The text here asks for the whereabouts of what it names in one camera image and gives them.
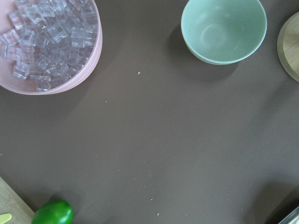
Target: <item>bowl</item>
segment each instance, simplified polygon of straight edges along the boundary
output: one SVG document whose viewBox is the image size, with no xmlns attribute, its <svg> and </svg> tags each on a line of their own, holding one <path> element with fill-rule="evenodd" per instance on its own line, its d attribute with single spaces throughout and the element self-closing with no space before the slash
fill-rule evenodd
<svg viewBox="0 0 299 224">
<path fill-rule="evenodd" d="M 14 77 L 12 75 L 14 62 L 0 57 L 0 68 L 1 68 L 0 85 L 5 89 L 20 94 L 48 95 L 48 94 L 55 94 L 55 93 L 60 93 L 60 92 L 70 90 L 76 87 L 77 85 L 79 85 L 80 83 L 82 83 L 85 79 L 87 79 L 87 77 L 92 73 L 92 71 L 94 70 L 95 66 L 97 65 L 100 59 L 100 54 L 102 51 L 102 43 L 103 43 L 102 27 L 101 27 L 99 12 L 97 10 L 97 6 L 94 0 L 91 0 L 91 3 L 96 9 L 96 14 L 98 19 L 98 33 L 97 33 L 96 43 L 89 57 L 89 60 L 87 61 L 87 63 L 85 64 L 85 66 L 80 72 L 78 72 L 72 79 L 70 79 L 69 81 L 65 82 L 64 84 L 56 88 L 47 91 L 38 92 L 36 91 L 36 83 L 33 79 L 21 80 Z M 3 34 L 14 28 L 7 14 L 9 12 L 17 10 L 17 8 L 14 4 L 14 0 L 1 0 L 0 8 L 1 8 L 0 34 Z"/>
<path fill-rule="evenodd" d="M 267 17 L 259 0 L 189 0 L 181 19 L 188 49 L 210 64 L 231 64 L 262 44 Z"/>
</svg>

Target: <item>round wooden board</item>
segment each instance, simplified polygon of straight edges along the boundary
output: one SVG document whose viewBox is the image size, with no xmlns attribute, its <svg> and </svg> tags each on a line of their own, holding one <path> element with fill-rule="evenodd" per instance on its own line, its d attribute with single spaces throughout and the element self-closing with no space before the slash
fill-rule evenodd
<svg viewBox="0 0 299 224">
<path fill-rule="evenodd" d="M 299 12 L 283 25 L 278 35 L 277 53 L 285 71 L 299 82 Z"/>
</svg>

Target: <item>bowl rim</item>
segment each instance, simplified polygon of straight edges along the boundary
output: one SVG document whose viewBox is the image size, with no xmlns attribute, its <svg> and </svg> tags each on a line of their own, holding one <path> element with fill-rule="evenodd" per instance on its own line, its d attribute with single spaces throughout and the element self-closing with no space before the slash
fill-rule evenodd
<svg viewBox="0 0 299 224">
<path fill-rule="evenodd" d="M 96 9 L 95 11 L 96 11 L 97 20 L 98 20 L 97 39 L 96 39 L 96 43 L 93 47 L 93 51 L 91 52 L 91 55 L 90 55 L 88 61 L 86 62 L 84 67 L 73 78 L 71 78 L 70 80 L 68 80 L 67 82 L 63 83 L 62 85 L 60 85 L 58 87 L 55 87 L 55 88 L 47 90 L 47 91 L 41 91 L 41 92 L 38 92 L 38 91 L 28 92 L 28 91 L 16 90 L 16 89 L 11 88 L 10 86 L 7 86 L 3 83 L 0 83 L 0 86 L 2 86 L 3 88 L 5 88 L 9 91 L 23 94 L 23 95 L 50 95 L 50 94 L 56 94 L 56 93 L 61 93 L 61 92 L 70 90 L 70 89 L 76 87 L 77 85 L 79 85 L 80 83 L 82 83 L 84 80 L 86 80 L 91 75 L 92 71 L 95 69 L 95 67 L 100 59 L 100 55 L 102 52 L 102 45 L 103 45 L 103 33 L 102 33 L 102 26 L 101 26 L 101 21 L 100 21 L 99 10 L 97 8 L 95 1 L 94 0 L 90 0 L 90 1 Z"/>
<path fill-rule="evenodd" d="M 204 62 L 207 62 L 207 63 L 211 63 L 211 64 L 217 64 L 217 65 L 225 65 L 225 64 L 232 64 L 232 63 L 236 63 L 238 61 L 241 61 L 247 57 L 249 57 L 250 55 L 252 55 L 260 46 L 261 44 L 263 43 L 264 39 L 265 39 L 265 36 L 266 36 L 266 33 L 267 33 L 267 26 L 268 26 L 268 22 L 267 22 L 267 15 L 266 15 L 266 12 L 265 12 L 265 9 L 262 5 L 262 3 L 259 1 L 259 0 L 254 0 L 260 7 L 260 9 L 262 10 L 262 14 L 263 14 L 263 21 L 264 21 L 264 28 L 263 28 L 263 35 L 261 36 L 261 39 L 259 41 L 259 43 L 249 52 L 247 53 L 245 56 L 243 57 L 240 57 L 238 59 L 235 59 L 235 60 L 231 60 L 231 61 L 217 61 L 217 60 L 213 60 L 213 59 L 210 59 L 208 57 L 205 57 L 203 55 L 201 55 L 200 53 L 198 53 L 190 44 L 189 42 L 187 41 L 187 38 L 185 36 L 185 33 L 184 33 L 184 27 L 183 27 L 183 19 L 186 15 L 186 9 L 188 8 L 190 2 L 192 1 L 197 1 L 197 0 L 189 0 L 187 2 L 187 4 L 185 5 L 185 8 L 182 12 L 182 16 L 181 16 L 181 32 L 182 32 L 182 35 L 183 35 L 183 39 L 185 41 L 185 44 L 187 45 L 188 49 L 197 57 L 199 58 L 200 60 L 204 61 Z"/>
</svg>

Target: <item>yellow object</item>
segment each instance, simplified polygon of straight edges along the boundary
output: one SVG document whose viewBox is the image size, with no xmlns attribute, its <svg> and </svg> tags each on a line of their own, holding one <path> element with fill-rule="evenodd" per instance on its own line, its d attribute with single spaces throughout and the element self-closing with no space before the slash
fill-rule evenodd
<svg viewBox="0 0 299 224">
<path fill-rule="evenodd" d="M 10 213 L 6 213 L 3 215 L 0 215 L 0 224 L 4 224 L 8 222 L 11 219 L 12 215 Z"/>
</svg>

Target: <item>metal object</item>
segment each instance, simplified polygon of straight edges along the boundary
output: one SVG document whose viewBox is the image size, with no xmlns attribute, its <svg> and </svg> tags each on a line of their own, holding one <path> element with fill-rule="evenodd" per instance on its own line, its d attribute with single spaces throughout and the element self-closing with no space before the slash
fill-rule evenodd
<svg viewBox="0 0 299 224">
<path fill-rule="evenodd" d="M 297 224 L 299 223 L 299 207 L 287 215 L 279 224 Z"/>
</svg>

